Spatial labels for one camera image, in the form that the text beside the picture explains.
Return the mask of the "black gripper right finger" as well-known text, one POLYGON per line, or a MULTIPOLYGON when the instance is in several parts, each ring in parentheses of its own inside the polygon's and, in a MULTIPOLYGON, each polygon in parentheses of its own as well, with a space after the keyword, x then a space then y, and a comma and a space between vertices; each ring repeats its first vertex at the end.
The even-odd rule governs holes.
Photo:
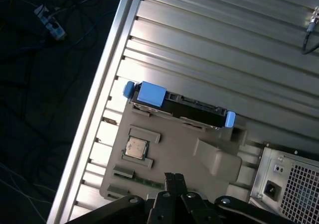
POLYGON ((221 196, 214 203, 189 192, 182 174, 175 174, 176 191, 195 224, 292 224, 280 215, 231 196, 221 196))

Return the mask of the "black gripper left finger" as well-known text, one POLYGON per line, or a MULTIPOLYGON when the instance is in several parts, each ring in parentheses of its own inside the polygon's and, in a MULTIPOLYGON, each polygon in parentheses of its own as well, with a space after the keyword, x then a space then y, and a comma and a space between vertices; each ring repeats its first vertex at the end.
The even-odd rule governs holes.
POLYGON ((171 224, 177 198, 176 175, 165 173, 164 191, 154 199, 136 195, 121 197, 69 221, 69 224, 171 224))

